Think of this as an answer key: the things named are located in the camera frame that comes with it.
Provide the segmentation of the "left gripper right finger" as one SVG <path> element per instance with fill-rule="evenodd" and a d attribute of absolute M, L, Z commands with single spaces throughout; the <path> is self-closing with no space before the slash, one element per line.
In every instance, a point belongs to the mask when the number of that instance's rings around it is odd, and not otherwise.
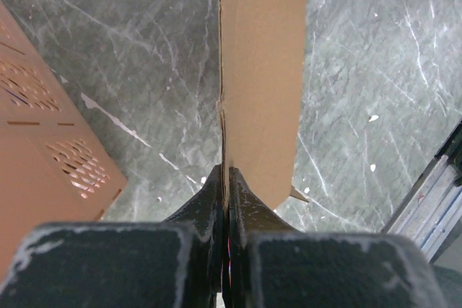
<path fill-rule="evenodd" d="M 445 307 L 430 265 L 392 234 L 304 233 L 229 171 L 229 307 Z"/>

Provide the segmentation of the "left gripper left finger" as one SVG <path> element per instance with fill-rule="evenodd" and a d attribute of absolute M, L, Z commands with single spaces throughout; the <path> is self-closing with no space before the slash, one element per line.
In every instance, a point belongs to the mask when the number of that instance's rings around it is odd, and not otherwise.
<path fill-rule="evenodd" d="M 221 289 L 222 169 L 161 222 L 53 222 L 22 241 L 3 307 L 214 307 Z"/>

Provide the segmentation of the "brown cardboard box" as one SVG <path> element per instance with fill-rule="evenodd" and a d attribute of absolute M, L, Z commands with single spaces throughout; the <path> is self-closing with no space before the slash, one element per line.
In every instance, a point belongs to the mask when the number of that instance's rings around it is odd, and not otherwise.
<path fill-rule="evenodd" d="M 237 168 L 269 208 L 291 193 L 307 0 L 219 0 L 223 175 Z"/>

